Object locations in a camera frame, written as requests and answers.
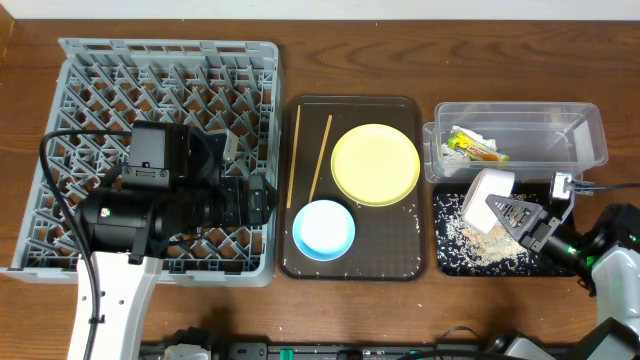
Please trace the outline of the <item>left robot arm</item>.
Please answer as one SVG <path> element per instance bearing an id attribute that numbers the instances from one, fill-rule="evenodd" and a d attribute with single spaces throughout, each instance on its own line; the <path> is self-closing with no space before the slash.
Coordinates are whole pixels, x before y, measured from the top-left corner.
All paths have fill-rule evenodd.
<path id="1" fill-rule="evenodd" d="M 261 175 L 224 177 L 232 134 L 137 121 L 129 159 L 80 202 L 88 246 L 68 356 L 134 359 L 170 240 L 200 228 L 269 222 L 277 190 Z"/>

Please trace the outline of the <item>white tissue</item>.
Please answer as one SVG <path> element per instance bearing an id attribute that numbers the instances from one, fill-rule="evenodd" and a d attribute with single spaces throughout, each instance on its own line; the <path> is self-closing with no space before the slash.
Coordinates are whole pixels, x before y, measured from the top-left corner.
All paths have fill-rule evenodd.
<path id="1" fill-rule="evenodd" d="M 457 130 L 457 129 L 460 129 L 460 128 L 462 128 L 462 127 L 453 126 L 452 129 L 451 129 L 451 132 L 449 133 L 449 137 L 451 136 L 451 133 L 452 133 L 453 130 Z M 470 158 L 468 158 L 466 155 L 462 154 L 461 152 L 457 152 L 457 151 L 453 151 L 453 150 L 449 149 L 448 146 L 447 146 L 447 141 L 441 145 L 441 152 L 442 152 L 443 159 L 444 159 L 445 162 L 461 162 L 460 168 L 462 168 L 464 166 L 468 166 L 469 163 L 471 161 L 473 161 Z"/>

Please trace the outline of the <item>green snack wrapper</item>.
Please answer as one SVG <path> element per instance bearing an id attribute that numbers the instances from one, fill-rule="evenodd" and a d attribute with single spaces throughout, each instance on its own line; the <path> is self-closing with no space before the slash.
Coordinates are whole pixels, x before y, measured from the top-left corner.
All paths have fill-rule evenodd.
<path id="1" fill-rule="evenodd" d="M 461 152 L 473 161 L 506 162 L 508 155 L 498 151 L 493 139 L 485 139 L 481 135 L 465 129 L 453 130 L 447 140 L 449 149 Z"/>

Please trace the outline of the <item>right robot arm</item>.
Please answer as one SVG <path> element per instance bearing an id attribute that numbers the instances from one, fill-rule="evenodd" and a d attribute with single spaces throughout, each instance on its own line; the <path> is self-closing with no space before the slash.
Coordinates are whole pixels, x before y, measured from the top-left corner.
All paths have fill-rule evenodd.
<path id="1" fill-rule="evenodd" d="M 580 234 L 541 205 L 490 195 L 489 209 L 523 248 L 577 275 L 597 300 L 597 326 L 563 359 L 639 357 L 639 209 L 611 204 Z"/>

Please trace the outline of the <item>white bowl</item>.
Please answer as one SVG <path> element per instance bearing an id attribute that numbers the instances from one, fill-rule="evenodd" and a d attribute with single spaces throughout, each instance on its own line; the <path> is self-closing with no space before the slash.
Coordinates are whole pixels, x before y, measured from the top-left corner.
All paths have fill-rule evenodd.
<path id="1" fill-rule="evenodd" d="M 474 178 L 465 196 L 462 220 L 475 230 L 488 234 L 497 222 L 497 217 L 486 203 L 490 195 L 509 197 L 515 183 L 515 174 L 509 171 L 486 168 Z"/>

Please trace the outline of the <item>wooden chopstick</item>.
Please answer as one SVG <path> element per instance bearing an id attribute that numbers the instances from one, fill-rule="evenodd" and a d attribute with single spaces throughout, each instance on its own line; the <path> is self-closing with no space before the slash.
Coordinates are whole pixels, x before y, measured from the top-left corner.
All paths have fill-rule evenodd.
<path id="1" fill-rule="evenodd" d="M 295 180 L 295 167 L 296 167 L 296 157 L 297 157 L 297 145 L 298 145 L 298 137 L 299 137 L 299 124 L 300 124 L 300 115 L 301 115 L 301 105 L 297 105 L 296 108 L 296 117 L 293 127 L 293 142 L 291 147 L 291 162 L 289 166 L 289 174 L 288 174 L 288 186 L 287 186 L 287 197 L 286 197 L 286 209 L 291 208 L 292 197 L 293 197 L 293 187 Z"/>
<path id="2" fill-rule="evenodd" d="M 325 149 L 326 149 L 326 143 L 327 143 L 328 136 L 329 136 L 329 133 L 330 133 L 332 120 L 333 120 L 333 115 L 329 114 L 328 117 L 327 117 L 326 126 L 325 126 L 325 130 L 324 130 L 324 133 L 323 133 L 323 137 L 322 137 L 322 141 L 321 141 L 321 145 L 320 145 L 320 149 L 319 149 L 319 153 L 318 153 L 318 158 L 317 158 L 317 161 L 316 161 L 316 167 L 315 167 L 314 176 L 313 176 L 313 179 L 312 179 L 312 184 L 311 184 L 311 188 L 310 188 L 310 192 L 309 192 L 308 203 L 311 203 L 313 201 L 313 198 L 314 198 L 314 195 L 315 195 L 315 190 L 316 190 L 316 187 L 317 187 L 319 174 L 320 174 L 320 170 L 321 170 L 321 167 L 322 167 L 322 161 L 323 161 L 323 157 L 324 157 L 324 153 L 325 153 Z"/>

